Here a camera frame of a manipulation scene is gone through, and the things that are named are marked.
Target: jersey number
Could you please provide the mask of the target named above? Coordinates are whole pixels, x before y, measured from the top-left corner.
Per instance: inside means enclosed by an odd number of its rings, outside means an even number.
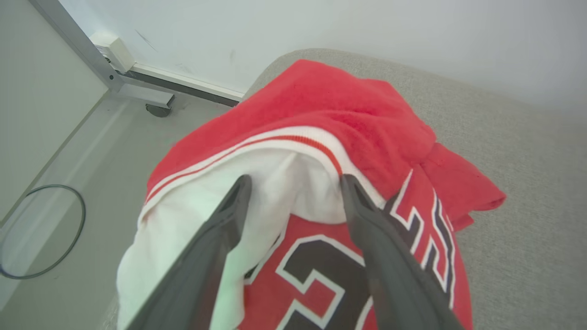
[[[372,305],[363,258],[324,235],[298,239],[275,271],[301,293],[314,281],[335,297],[320,316],[294,300],[277,330],[362,329]]]

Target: printed number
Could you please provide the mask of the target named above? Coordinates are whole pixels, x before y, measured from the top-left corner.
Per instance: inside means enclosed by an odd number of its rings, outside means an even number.
[[[275,272],[303,294],[314,281],[335,293],[323,316],[294,300],[278,330],[362,329],[371,306],[365,263],[348,247],[324,235],[300,238]]]
[[[449,308],[454,306],[455,271],[454,258],[455,248],[453,238],[450,234],[448,221],[443,217],[442,204],[434,192],[434,198],[430,200],[430,219],[432,228],[427,233],[424,231],[424,220],[416,206],[405,208],[410,210],[409,215],[398,214],[397,210],[403,201],[411,173],[404,182],[402,189],[385,204],[382,213],[395,227],[402,240],[414,252],[420,245],[426,245],[426,252],[422,260],[418,260],[422,269],[438,284],[438,287],[445,293]],[[444,262],[444,272],[438,270],[440,259]]]

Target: clothing pile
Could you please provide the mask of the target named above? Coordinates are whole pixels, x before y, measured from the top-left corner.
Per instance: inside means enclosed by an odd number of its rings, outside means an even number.
[[[365,262],[345,224],[342,174],[359,180],[472,329],[454,233],[504,193],[437,143],[388,83],[307,60],[183,138],[153,171],[118,270],[120,329],[242,174],[253,190],[211,329],[377,328]]]

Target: white wall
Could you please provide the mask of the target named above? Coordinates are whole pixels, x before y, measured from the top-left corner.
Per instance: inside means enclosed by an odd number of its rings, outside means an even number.
[[[585,0],[61,2],[88,35],[118,34],[137,63],[238,92],[278,56],[325,47],[587,109]]]
[[[27,0],[0,1],[0,220],[106,90]]]

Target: couch cushion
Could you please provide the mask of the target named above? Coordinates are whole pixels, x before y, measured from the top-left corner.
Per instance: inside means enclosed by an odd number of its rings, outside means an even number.
[[[245,98],[298,59],[390,82],[439,142],[508,194],[457,234],[476,329],[587,328],[587,119],[329,49],[278,58]]]

